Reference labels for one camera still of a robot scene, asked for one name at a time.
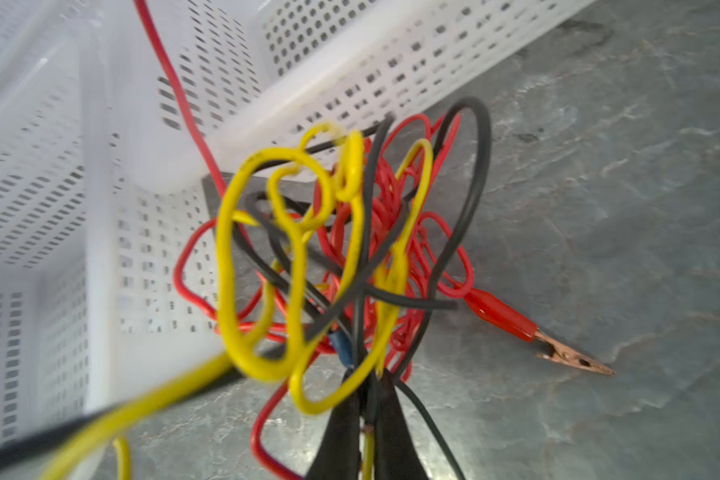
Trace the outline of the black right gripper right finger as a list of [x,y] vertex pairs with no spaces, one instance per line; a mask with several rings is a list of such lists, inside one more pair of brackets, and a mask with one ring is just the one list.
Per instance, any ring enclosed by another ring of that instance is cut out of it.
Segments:
[[411,439],[391,373],[384,372],[378,380],[376,391],[375,479],[427,480],[427,473]]

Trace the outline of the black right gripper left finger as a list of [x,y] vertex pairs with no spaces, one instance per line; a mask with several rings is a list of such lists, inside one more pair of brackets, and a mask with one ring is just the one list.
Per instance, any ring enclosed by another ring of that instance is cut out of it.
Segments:
[[305,479],[357,479],[361,465],[363,386],[334,407]]

